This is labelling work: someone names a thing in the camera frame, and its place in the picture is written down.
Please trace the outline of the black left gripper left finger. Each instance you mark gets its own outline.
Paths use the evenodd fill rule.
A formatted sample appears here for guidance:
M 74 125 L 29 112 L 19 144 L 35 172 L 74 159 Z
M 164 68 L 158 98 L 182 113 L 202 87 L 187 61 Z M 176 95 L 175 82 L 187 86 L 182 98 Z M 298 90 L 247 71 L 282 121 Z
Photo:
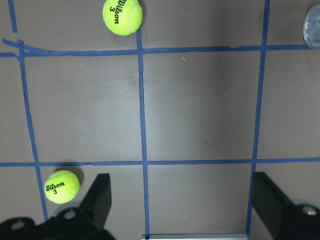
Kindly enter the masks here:
M 96 176 L 79 207 L 95 223 L 97 228 L 105 228 L 111 209 L 111 180 L 109 173 L 100 173 Z

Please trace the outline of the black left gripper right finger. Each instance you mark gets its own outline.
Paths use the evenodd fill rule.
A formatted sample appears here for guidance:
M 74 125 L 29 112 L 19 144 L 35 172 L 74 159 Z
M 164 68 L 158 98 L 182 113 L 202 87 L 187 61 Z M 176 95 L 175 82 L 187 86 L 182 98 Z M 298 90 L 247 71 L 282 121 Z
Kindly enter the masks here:
M 253 174 L 251 203 L 270 235 L 293 235 L 298 206 L 265 172 Z

